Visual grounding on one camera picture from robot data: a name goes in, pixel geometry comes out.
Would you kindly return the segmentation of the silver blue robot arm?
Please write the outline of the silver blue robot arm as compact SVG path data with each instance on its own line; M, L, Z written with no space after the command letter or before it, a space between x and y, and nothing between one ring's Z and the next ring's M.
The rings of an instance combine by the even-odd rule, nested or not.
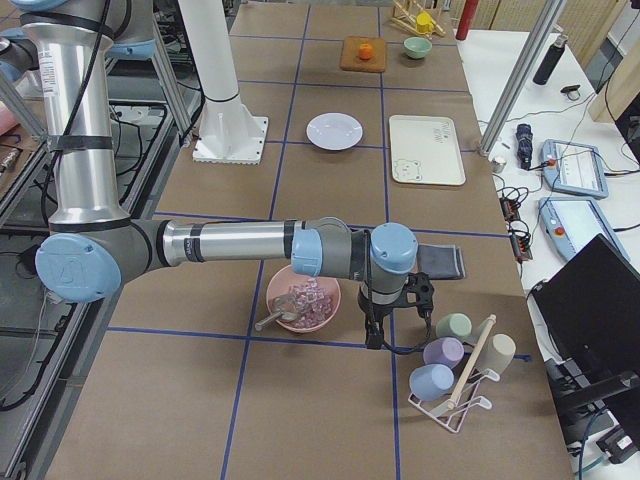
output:
M150 59L156 50L154 40L118 44L106 52L107 58L118 60ZM18 81L27 71L39 69L38 53L34 43L21 27L1 32L1 73L11 83Z
M334 217L185 225L133 219L119 201L105 59L156 53L152 4L22 1L19 9L37 51L56 188L50 234L35 256L49 290L90 303L184 262L286 258L296 273L359 283L370 349L386 346L383 322L395 309L430 318L433 290L414 268L418 242L404 225L355 230Z

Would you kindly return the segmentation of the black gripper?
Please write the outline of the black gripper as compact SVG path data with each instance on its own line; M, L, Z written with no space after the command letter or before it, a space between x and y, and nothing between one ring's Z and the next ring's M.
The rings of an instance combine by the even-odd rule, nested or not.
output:
M367 349L381 349L382 336L384 335L383 321L394 309L394 300L390 303L377 303L377 300L385 299L377 292L369 291L366 284L361 284L358 293L358 305L365 315L365 344Z

